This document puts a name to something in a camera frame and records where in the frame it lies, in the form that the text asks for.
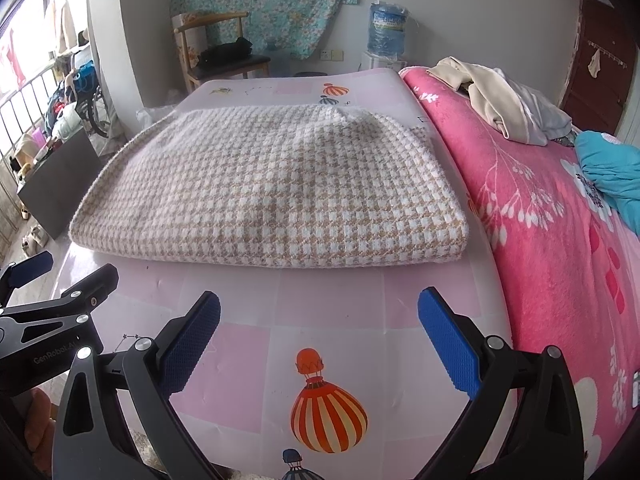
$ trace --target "hanging cloth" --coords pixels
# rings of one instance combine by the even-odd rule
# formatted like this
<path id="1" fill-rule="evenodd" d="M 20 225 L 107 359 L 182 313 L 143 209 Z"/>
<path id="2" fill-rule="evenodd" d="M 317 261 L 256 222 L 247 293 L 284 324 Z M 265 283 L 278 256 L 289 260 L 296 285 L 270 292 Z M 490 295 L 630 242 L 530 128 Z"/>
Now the hanging cloth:
<path id="1" fill-rule="evenodd" d="M 21 88 L 27 81 L 20 67 L 20 62 L 18 62 L 18 57 L 15 55 L 14 30 L 12 28 L 9 28 L 0 40 L 0 66 L 0 70 L 4 73 L 3 79 L 8 79 L 12 84 L 15 83 L 14 88 Z"/>
<path id="2" fill-rule="evenodd" d="M 78 46 L 78 36 L 68 0 L 52 0 L 44 13 L 44 43 L 55 56 Z"/>
<path id="3" fill-rule="evenodd" d="M 598 77 L 598 72 L 600 71 L 600 49 L 597 48 L 595 54 L 591 58 L 591 62 L 589 63 L 589 73 L 591 77 L 596 79 Z"/>

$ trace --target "beige and white checkered blanket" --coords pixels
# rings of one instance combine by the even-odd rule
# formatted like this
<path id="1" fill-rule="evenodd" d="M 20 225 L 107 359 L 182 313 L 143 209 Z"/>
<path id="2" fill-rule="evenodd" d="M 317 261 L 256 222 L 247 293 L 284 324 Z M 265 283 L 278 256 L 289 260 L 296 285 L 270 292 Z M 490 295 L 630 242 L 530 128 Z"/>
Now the beige and white checkered blanket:
<path id="1" fill-rule="evenodd" d="M 445 262 L 467 235 L 424 131 L 326 105 L 174 112 L 107 164 L 70 227 L 103 253 L 263 267 Z"/>

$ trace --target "pink floral bedspread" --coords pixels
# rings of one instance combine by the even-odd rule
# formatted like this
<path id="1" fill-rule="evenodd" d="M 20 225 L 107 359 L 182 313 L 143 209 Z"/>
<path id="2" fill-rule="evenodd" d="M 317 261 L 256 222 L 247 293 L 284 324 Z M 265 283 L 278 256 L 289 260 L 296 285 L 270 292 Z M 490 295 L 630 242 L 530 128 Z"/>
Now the pink floral bedspread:
<path id="1" fill-rule="evenodd" d="M 451 152 L 494 250 L 517 349 L 562 349 L 587 476 L 633 415 L 640 368 L 640 241 L 585 179 L 572 148 L 504 139 L 423 68 L 404 70 Z"/>

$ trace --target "wooden door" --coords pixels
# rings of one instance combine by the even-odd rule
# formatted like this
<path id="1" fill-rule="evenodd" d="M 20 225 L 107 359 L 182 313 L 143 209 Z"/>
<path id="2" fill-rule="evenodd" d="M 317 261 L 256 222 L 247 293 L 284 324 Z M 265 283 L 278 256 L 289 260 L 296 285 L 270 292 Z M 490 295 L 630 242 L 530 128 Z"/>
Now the wooden door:
<path id="1" fill-rule="evenodd" d="M 589 63 L 600 51 L 597 77 Z M 619 14 L 598 0 L 581 0 L 577 51 L 561 108 L 581 130 L 614 135 L 629 94 L 636 44 Z"/>

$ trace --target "blue water bottle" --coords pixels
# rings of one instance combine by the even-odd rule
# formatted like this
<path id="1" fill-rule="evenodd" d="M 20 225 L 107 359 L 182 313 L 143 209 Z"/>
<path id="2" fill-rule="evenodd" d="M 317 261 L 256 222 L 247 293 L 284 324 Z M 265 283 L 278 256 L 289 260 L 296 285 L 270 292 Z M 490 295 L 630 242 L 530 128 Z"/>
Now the blue water bottle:
<path id="1" fill-rule="evenodd" d="M 369 10 L 369 43 L 375 56 L 398 59 L 404 53 L 404 26 L 407 8 L 376 0 Z"/>

